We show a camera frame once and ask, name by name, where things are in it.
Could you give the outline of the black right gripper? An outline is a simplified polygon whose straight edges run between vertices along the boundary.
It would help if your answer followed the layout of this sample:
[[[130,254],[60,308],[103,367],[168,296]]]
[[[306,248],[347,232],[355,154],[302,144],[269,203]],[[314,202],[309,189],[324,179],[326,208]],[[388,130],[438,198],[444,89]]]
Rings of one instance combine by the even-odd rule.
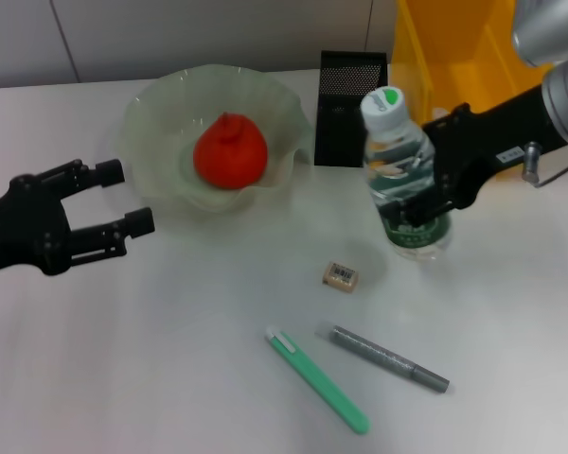
[[[540,85],[482,113],[460,104],[422,130],[434,142],[436,188],[383,205],[381,217],[396,224],[421,226],[469,207],[489,179],[521,162],[517,151],[530,144],[543,153],[563,147]]]

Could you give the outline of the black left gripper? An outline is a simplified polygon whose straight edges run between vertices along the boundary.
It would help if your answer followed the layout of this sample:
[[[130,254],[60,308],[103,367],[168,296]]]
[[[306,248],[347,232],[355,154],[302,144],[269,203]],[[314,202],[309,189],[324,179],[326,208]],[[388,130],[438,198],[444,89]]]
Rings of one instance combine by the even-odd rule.
[[[0,198],[0,270],[30,265],[55,276],[72,263],[93,263],[127,254],[125,240],[155,231],[152,210],[142,208],[111,223],[71,232],[61,199],[95,186],[124,183],[119,160],[91,168],[77,159],[37,177],[9,182]]]

